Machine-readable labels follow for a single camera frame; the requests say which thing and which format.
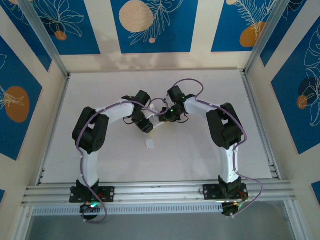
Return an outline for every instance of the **small white object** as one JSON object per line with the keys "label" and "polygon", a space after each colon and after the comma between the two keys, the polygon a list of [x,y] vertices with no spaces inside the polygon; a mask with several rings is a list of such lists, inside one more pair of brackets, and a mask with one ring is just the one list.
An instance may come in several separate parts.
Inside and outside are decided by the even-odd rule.
{"label": "small white object", "polygon": [[145,141],[145,146],[147,149],[154,149],[155,148],[155,142],[153,139],[148,139]]}

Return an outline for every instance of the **white platform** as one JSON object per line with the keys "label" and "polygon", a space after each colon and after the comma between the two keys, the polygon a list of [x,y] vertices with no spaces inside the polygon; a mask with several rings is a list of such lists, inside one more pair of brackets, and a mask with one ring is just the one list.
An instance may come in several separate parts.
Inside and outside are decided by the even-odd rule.
{"label": "white platform", "polygon": [[[200,99],[210,103],[231,103],[248,134],[239,149],[239,172],[251,178],[271,178],[268,159],[260,140],[246,90],[238,70],[140,71],[72,74],[58,119],[42,183],[74,183],[80,172],[80,155],[72,132],[85,107],[111,105],[139,90],[151,98],[165,97],[172,85],[184,78],[204,84]],[[181,90],[197,94],[201,87],[183,82]],[[121,120],[108,126],[99,155],[100,182],[159,182],[218,179],[220,160],[207,121],[190,115],[184,124],[165,123],[150,134]],[[153,139],[155,148],[147,149]]]}

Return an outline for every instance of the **ventilated metal strip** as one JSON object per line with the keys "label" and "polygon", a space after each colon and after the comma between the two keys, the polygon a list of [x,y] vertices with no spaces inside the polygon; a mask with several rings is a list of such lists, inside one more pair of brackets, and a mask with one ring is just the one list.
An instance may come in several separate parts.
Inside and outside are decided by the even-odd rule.
{"label": "ventilated metal strip", "polygon": [[[107,205],[109,215],[140,215],[140,214],[194,214],[194,213],[221,213],[221,203],[176,203],[176,204],[125,204]],[[105,214],[103,208],[97,208],[86,215]],[[78,216],[80,206],[37,206],[32,216]]]}

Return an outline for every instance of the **purple cable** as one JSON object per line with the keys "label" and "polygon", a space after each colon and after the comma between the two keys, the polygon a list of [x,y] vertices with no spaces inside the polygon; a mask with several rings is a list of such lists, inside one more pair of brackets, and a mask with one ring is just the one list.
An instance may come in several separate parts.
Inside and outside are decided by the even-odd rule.
{"label": "purple cable", "polygon": [[[162,100],[162,101],[165,103],[165,105],[166,105],[166,111],[164,111],[164,112],[162,112],[162,113],[158,113],[158,112],[152,111],[152,110],[150,110],[150,109],[148,109],[148,108],[147,108],[146,110],[148,110],[149,112],[151,112],[151,113],[153,113],[153,114],[157,114],[157,115],[166,114],[167,111],[169,110],[169,104],[167,103],[167,101],[164,100],[164,99],[162,99],[162,98],[155,98],[155,99],[153,99],[152,101],[154,101],[154,100]],[[88,221],[88,220],[84,219],[84,216],[85,216],[85,210],[84,210],[81,216],[82,216],[82,218],[83,218],[83,221],[84,221],[84,222],[87,222],[87,223],[99,224],[99,223],[102,223],[103,221],[105,221],[106,218],[107,218],[107,207],[106,207],[106,205],[104,204],[104,202],[100,199],[100,197],[98,197],[98,195],[92,190],[92,188],[89,186],[89,184],[88,184],[88,182],[87,182],[87,180],[86,180],[86,178],[85,178],[85,175],[84,175],[84,156],[85,156],[85,155],[84,155],[84,152],[83,152],[83,151],[80,149],[80,147],[79,147],[80,139],[81,139],[82,136],[84,135],[85,130],[87,129],[87,127],[89,126],[89,124],[91,123],[91,121],[92,121],[96,116],[98,116],[100,113],[103,113],[103,112],[107,111],[108,109],[111,109],[111,108],[113,108],[113,107],[116,107],[116,106],[122,105],[122,104],[138,104],[138,105],[140,105],[140,106],[142,106],[142,107],[145,107],[143,104],[141,104],[141,103],[139,103],[139,102],[137,102],[137,101],[117,102],[117,103],[114,103],[114,104],[112,104],[112,105],[110,105],[110,106],[107,106],[105,109],[102,109],[102,110],[96,112],[92,117],[90,117],[90,119],[86,122],[86,124],[84,125],[83,129],[81,130],[80,135],[79,135],[79,137],[78,137],[78,139],[77,139],[77,141],[76,141],[76,144],[75,144],[76,149],[77,149],[77,150],[80,152],[80,154],[81,154],[80,172],[81,172],[81,175],[82,175],[83,182],[84,182],[85,186],[89,189],[89,191],[93,194],[93,196],[102,204],[103,209],[104,209],[104,212],[105,212],[105,215],[104,215],[103,219],[98,220],[98,221]]]}
{"label": "purple cable", "polygon": [[216,105],[210,104],[210,103],[208,103],[208,102],[206,102],[206,101],[202,101],[202,100],[198,100],[198,99],[197,99],[198,96],[199,96],[200,94],[202,94],[202,92],[203,92],[204,89],[205,89],[204,85],[203,85],[200,81],[198,81],[198,80],[196,80],[196,79],[192,79],[192,78],[185,78],[185,79],[182,79],[182,80],[177,81],[172,87],[175,87],[178,83],[183,82],[183,81],[194,81],[194,82],[199,83],[199,84],[201,85],[201,88],[202,88],[202,89],[201,89],[201,91],[195,96],[195,101],[197,101],[197,102],[199,102],[199,103],[202,103],[202,104],[205,104],[205,105],[207,105],[207,106],[210,106],[210,107],[212,107],[212,108],[216,108],[216,109],[219,109],[219,110],[223,111],[225,114],[227,114],[227,115],[235,122],[235,124],[236,124],[236,125],[240,128],[240,130],[243,132],[244,140],[241,141],[241,142],[239,142],[237,145],[235,145],[235,146],[233,147],[233,155],[232,155],[233,171],[235,172],[235,174],[237,174],[237,175],[238,175],[239,177],[241,177],[241,178],[248,179],[248,180],[251,180],[251,181],[254,181],[254,182],[258,183],[258,184],[261,186],[261,190],[260,190],[259,194],[258,194],[247,206],[245,206],[241,211],[237,212],[236,214],[234,214],[234,215],[232,216],[232,217],[234,217],[234,216],[238,215],[239,213],[243,212],[243,211],[244,211],[245,209],[247,209],[248,207],[250,207],[255,201],[257,201],[257,199],[260,197],[260,195],[261,195],[261,194],[263,193],[263,191],[264,191],[264,185],[263,185],[260,181],[258,181],[258,180],[256,180],[256,179],[253,179],[253,178],[250,178],[250,177],[248,177],[248,176],[243,176],[243,175],[241,175],[240,173],[238,173],[238,171],[237,171],[237,169],[236,169],[236,150],[237,150],[237,148],[238,148],[239,146],[241,146],[242,144],[244,144],[244,143],[247,141],[247,139],[248,139],[247,133],[246,133],[245,129],[242,127],[242,125],[240,124],[240,122],[238,122],[238,120],[237,120],[234,116],[232,116],[231,113],[229,113],[227,110],[223,109],[223,108],[220,107],[220,106],[216,106]]}

